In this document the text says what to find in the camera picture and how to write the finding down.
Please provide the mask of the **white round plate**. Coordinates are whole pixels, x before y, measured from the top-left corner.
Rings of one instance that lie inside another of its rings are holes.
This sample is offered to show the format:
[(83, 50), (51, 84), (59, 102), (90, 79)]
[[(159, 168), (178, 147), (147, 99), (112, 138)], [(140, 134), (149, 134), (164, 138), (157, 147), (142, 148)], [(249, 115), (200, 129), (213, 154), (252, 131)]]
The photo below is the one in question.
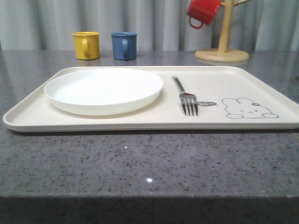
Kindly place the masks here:
[(132, 112), (153, 103), (162, 79), (148, 71), (100, 68), (76, 71), (49, 81), (44, 93), (66, 112), (107, 116)]

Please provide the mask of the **blue enamel mug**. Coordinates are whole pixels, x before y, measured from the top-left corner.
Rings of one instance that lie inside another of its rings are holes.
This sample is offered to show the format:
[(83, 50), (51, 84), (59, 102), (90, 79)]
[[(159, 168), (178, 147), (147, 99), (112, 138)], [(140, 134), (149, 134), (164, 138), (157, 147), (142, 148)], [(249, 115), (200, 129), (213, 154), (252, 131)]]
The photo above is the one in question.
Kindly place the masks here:
[(131, 60), (136, 58), (137, 33), (111, 33), (113, 56), (117, 60)]

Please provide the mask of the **yellow enamel mug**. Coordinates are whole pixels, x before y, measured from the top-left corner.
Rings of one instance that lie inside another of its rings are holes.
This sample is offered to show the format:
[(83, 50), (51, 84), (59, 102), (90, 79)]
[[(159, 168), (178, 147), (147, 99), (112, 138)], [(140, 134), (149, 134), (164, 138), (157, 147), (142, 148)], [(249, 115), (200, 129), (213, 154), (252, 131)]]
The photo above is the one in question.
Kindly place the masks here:
[(100, 39), (98, 32), (73, 32), (76, 58), (93, 60), (100, 58)]

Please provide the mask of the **grey pleated curtain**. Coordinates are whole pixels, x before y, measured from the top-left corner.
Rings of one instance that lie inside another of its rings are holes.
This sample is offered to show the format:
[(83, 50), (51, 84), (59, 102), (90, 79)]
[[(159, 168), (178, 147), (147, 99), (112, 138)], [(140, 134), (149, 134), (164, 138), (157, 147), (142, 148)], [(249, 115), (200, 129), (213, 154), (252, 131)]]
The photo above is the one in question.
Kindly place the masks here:
[[(223, 9), (209, 26), (193, 29), (187, 0), (3, 0), (3, 50), (72, 50), (72, 33), (100, 33), (111, 50), (111, 33), (136, 32), (139, 51), (199, 50), (218, 46)], [(298, 50), (299, 3), (252, 0), (234, 8), (229, 46), (245, 51)]]

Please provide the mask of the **cream rabbit serving tray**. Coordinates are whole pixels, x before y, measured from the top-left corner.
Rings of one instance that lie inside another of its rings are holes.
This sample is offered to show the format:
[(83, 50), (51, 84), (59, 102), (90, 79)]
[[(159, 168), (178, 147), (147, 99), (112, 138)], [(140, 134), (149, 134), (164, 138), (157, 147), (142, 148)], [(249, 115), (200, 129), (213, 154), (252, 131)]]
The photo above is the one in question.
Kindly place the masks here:
[[(53, 106), (40, 86), (3, 117), (18, 132), (73, 132), (158, 129), (296, 129), (299, 106), (247, 71), (231, 66), (143, 66), (164, 82), (149, 106), (112, 116), (84, 116)], [(199, 115), (186, 117), (179, 99), (184, 90), (197, 98)]]

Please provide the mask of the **wooden mug tree stand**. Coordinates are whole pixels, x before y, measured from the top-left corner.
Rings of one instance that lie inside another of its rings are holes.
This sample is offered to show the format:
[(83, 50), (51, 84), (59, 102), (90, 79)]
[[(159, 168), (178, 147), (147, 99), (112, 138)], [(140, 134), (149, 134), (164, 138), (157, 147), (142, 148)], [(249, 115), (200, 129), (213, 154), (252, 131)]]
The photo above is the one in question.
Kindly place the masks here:
[(231, 21), (234, 7), (248, 2), (249, 0), (225, 0), (221, 2), (224, 7), (222, 27), (218, 48), (202, 49), (195, 52), (195, 57), (214, 62), (242, 62), (249, 59), (247, 52), (236, 49), (229, 49), (229, 38), (231, 30)]

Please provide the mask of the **red enamel mug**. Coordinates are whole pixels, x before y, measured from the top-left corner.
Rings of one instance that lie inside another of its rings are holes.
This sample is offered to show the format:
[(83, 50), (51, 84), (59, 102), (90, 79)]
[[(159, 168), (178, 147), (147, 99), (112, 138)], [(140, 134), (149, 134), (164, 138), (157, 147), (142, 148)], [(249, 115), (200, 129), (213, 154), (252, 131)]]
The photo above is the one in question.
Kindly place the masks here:
[[(192, 0), (187, 9), (189, 25), (194, 29), (201, 29), (204, 24), (208, 26), (215, 18), (220, 5), (220, 0)], [(201, 24), (194, 26), (191, 18), (200, 21)]]

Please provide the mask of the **silver metal fork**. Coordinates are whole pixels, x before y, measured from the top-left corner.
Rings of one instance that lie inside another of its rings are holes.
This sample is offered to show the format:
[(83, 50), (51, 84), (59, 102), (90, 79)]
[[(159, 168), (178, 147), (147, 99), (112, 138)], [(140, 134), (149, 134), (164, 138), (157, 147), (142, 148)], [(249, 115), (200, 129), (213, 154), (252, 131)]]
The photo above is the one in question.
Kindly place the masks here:
[(186, 117), (195, 117), (199, 115), (199, 109), (198, 109), (198, 102), (197, 98), (194, 94), (187, 93), (179, 78), (176, 76), (172, 76), (172, 79), (174, 80), (175, 84), (177, 85), (180, 94), (179, 99), (182, 105), (183, 112)]

